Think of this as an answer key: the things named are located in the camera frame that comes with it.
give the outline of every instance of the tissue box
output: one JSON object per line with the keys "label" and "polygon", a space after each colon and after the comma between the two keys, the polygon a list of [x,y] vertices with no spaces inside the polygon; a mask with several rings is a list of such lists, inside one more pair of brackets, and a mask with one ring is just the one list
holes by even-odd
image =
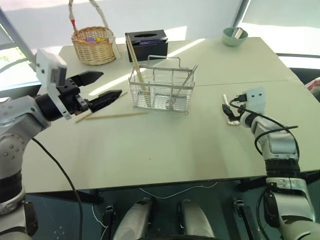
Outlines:
{"label": "tissue box", "polygon": [[[125,34],[130,37],[138,61],[147,60],[149,55],[167,56],[168,54],[168,37],[163,30],[127,32]],[[128,46],[126,48],[129,60],[132,62]]]}

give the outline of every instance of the white table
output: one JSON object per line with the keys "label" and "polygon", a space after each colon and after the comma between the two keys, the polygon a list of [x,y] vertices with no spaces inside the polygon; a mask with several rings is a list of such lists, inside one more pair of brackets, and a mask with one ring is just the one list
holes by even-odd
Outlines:
{"label": "white table", "polygon": [[[169,52],[188,43],[170,42]],[[72,46],[62,49],[69,76],[86,70],[105,73],[82,89],[83,97],[92,98],[91,91],[131,70],[125,46],[120,45],[120,50],[122,60],[86,66],[79,63]],[[320,169],[320,105],[260,38],[249,38],[240,48],[207,39],[178,56],[188,67],[199,64],[188,115],[150,111],[75,123],[81,117],[77,116],[53,122],[36,137],[60,161],[77,189],[265,175],[250,130],[227,125],[221,109],[223,93],[231,99],[260,86],[266,89],[267,115],[284,125],[299,125],[292,132],[300,146],[301,170]],[[128,91],[128,82],[112,89]],[[145,110],[133,109],[128,93],[94,115],[136,112]],[[33,142],[26,148],[22,174],[29,193],[70,189],[56,165]]]}

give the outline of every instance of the white cable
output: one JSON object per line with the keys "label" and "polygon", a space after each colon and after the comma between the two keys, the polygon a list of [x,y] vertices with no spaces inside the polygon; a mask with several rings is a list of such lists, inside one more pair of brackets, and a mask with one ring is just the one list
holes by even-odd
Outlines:
{"label": "white cable", "polygon": [[108,226],[105,226],[105,225],[104,225],[100,220],[98,220],[98,218],[96,217],[95,210],[94,210],[94,206],[91,205],[91,207],[92,207],[92,214],[93,214],[95,220],[96,220],[98,223],[100,223],[102,227],[104,227],[105,229],[107,229]]}
{"label": "white cable", "polygon": [[108,226],[106,226],[106,228],[104,229],[104,231],[103,231],[103,233],[102,233],[102,235],[101,235],[100,240],[102,240],[102,239],[104,238],[104,235],[105,235],[105,232],[107,231],[107,229],[108,229]]}
{"label": "white cable", "polygon": [[144,192],[144,193],[146,193],[146,194],[148,194],[148,195],[150,195],[150,196],[152,196],[152,197],[155,197],[156,199],[169,199],[169,198],[175,197],[175,196],[177,196],[177,195],[179,195],[179,194],[182,194],[182,193],[184,193],[184,192],[187,192],[187,191],[189,191],[189,190],[191,190],[191,189],[195,189],[195,188],[209,189],[209,188],[213,188],[213,187],[214,187],[215,185],[217,185],[217,184],[218,184],[218,183],[216,182],[215,184],[213,184],[213,185],[211,185],[211,186],[203,186],[203,185],[192,186],[192,187],[189,187],[189,188],[187,188],[187,189],[185,189],[185,190],[182,190],[182,191],[180,191],[180,192],[177,192],[177,193],[175,193],[175,194],[172,194],[172,195],[170,195],[170,196],[156,196],[156,195],[153,195],[153,194],[150,193],[150,192],[147,192],[146,190],[144,190],[144,189],[142,189],[142,188],[139,188],[139,190],[142,191],[142,192]]}

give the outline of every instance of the wooden chopstick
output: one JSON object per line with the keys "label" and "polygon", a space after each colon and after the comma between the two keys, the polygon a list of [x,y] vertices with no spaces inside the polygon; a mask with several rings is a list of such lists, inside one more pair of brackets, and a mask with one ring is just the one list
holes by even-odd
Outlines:
{"label": "wooden chopstick", "polygon": [[[138,80],[139,80],[140,83],[144,83],[145,82],[144,81],[144,77],[141,74],[140,66],[139,66],[139,63],[138,63],[138,60],[137,60],[137,56],[136,56],[134,47],[132,45],[130,37],[127,34],[125,35],[125,40],[126,40],[126,44],[128,46],[128,50],[129,50],[130,55],[131,55],[132,63],[133,63],[134,69],[136,71],[136,75],[138,77]],[[151,104],[150,92],[148,91],[146,86],[141,86],[141,88],[142,88],[142,91],[143,91],[144,100],[146,102],[146,105],[148,107],[150,107],[150,104]]]}
{"label": "wooden chopstick", "polygon": [[85,120],[123,118],[123,117],[131,117],[131,116],[144,115],[144,114],[148,114],[148,112],[134,112],[134,113],[124,113],[124,114],[114,114],[114,115],[104,115],[104,116],[90,116],[85,118]]}
{"label": "wooden chopstick", "polygon": [[[123,97],[124,95],[126,95],[127,93],[128,93],[127,91],[126,91],[126,92],[123,92],[116,100],[122,98],[122,97]],[[76,123],[76,124],[77,124],[77,123],[80,123],[83,119],[91,116],[92,114],[94,114],[94,113],[96,113],[96,112],[98,112],[98,111],[88,113],[87,115],[85,115],[85,116],[77,119],[77,120],[75,121],[75,123]]]}

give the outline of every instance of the white wall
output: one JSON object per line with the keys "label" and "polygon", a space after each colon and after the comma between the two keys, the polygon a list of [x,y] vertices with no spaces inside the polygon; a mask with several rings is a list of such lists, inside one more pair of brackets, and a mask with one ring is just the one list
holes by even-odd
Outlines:
{"label": "white wall", "polygon": [[320,55],[319,0],[251,0],[241,27],[276,53]]}
{"label": "white wall", "polygon": [[[86,0],[74,0],[78,28],[101,26]],[[175,29],[174,40],[215,38],[233,24],[241,0],[99,0],[116,37],[125,32]],[[70,45],[68,0],[0,0],[2,9],[30,48]]]}

